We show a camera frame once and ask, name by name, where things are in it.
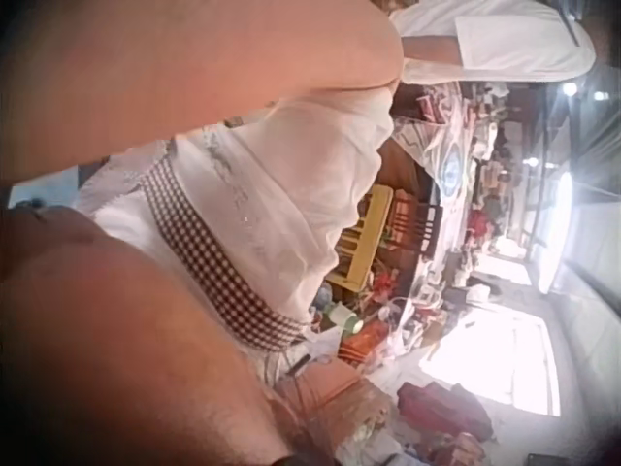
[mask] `red object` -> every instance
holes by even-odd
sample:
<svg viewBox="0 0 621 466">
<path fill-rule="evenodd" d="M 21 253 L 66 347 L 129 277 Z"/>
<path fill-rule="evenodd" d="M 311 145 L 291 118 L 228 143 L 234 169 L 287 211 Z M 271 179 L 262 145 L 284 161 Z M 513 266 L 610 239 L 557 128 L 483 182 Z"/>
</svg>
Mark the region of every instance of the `red object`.
<svg viewBox="0 0 621 466">
<path fill-rule="evenodd" d="M 471 211 L 468 218 L 468 229 L 473 231 L 473 237 L 480 240 L 487 234 L 489 219 L 483 211 Z"/>
<path fill-rule="evenodd" d="M 485 409 L 459 384 L 447 390 L 437 383 L 425 388 L 404 383 L 397 394 L 399 412 L 413 429 L 424 428 L 454 437 L 468 432 L 480 442 L 494 435 Z"/>
</svg>

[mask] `light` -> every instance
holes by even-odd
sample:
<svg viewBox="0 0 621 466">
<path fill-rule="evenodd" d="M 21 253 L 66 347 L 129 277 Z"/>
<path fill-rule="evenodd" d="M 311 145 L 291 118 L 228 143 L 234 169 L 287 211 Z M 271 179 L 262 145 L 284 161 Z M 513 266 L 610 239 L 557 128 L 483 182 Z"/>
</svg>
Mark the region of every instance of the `light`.
<svg viewBox="0 0 621 466">
<path fill-rule="evenodd" d="M 564 83 L 563 92 L 568 97 L 574 97 L 578 93 L 578 85 L 576 83 Z"/>
<path fill-rule="evenodd" d="M 610 94 L 607 92 L 597 91 L 593 94 L 593 99 L 598 102 L 604 102 L 604 100 L 610 100 Z"/>
<path fill-rule="evenodd" d="M 537 168 L 539 165 L 539 159 L 535 157 L 527 158 L 526 160 L 522 160 L 524 165 L 528 165 L 531 168 Z"/>
<path fill-rule="evenodd" d="M 550 229 L 545 242 L 548 246 L 543 250 L 540 261 L 539 291 L 547 294 L 552 286 L 556 271 L 561 263 L 567 233 L 572 220 L 573 180 L 572 175 L 566 172 L 561 177 L 556 188 L 554 210 L 550 220 Z"/>
</svg>

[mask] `wooden chair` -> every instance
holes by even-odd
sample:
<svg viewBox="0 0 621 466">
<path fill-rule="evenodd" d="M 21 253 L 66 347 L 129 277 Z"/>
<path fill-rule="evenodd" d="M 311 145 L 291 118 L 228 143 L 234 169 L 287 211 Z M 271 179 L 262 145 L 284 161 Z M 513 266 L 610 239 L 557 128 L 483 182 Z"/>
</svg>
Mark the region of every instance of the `wooden chair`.
<svg viewBox="0 0 621 466">
<path fill-rule="evenodd" d="M 367 283 L 390 211 L 393 190 L 374 184 L 371 192 L 359 206 L 360 218 L 353 228 L 343 231 L 337 243 L 339 266 L 326 280 L 354 293 L 362 291 Z"/>
<path fill-rule="evenodd" d="M 390 232 L 386 246 L 389 249 L 412 250 L 433 258 L 441 220 L 441 206 L 419 203 L 415 197 L 398 191 L 386 223 Z"/>
</svg>

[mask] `ceiling light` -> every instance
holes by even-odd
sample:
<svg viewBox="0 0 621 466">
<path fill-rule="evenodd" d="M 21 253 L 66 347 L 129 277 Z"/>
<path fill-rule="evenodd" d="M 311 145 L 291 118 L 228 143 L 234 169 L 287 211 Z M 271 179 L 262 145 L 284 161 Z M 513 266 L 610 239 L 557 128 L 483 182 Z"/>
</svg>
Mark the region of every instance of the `ceiling light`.
<svg viewBox="0 0 621 466">
<path fill-rule="evenodd" d="M 524 165 L 528 165 L 531 168 L 536 168 L 539 165 L 539 159 L 535 157 L 527 158 L 526 160 L 522 160 Z"/>
<path fill-rule="evenodd" d="M 578 85 L 576 83 L 564 83 L 563 92 L 568 97 L 574 97 L 578 93 Z"/>
<path fill-rule="evenodd" d="M 603 102 L 604 100 L 610 99 L 610 94 L 608 94 L 607 92 L 597 91 L 593 94 L 593 98 L 598 102 Z"/>
</svg>

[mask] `checkered ribbon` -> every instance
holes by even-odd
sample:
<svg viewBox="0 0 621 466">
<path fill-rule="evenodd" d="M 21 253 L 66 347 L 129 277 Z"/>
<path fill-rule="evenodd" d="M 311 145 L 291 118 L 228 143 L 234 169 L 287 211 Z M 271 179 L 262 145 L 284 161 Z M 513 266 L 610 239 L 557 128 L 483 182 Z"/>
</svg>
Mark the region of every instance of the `checkered ribbon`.
<svg viewBox="0 0 621 466">
<path fill-rule="evenodd" d="M 272 311 L 235 270 L 183 193 L 170 155 L 147 173 L 141 186 L 160 235 L 230 331 L 258 350 L 280 352 L 289 347 L 305 324 Z"/>
</svg>

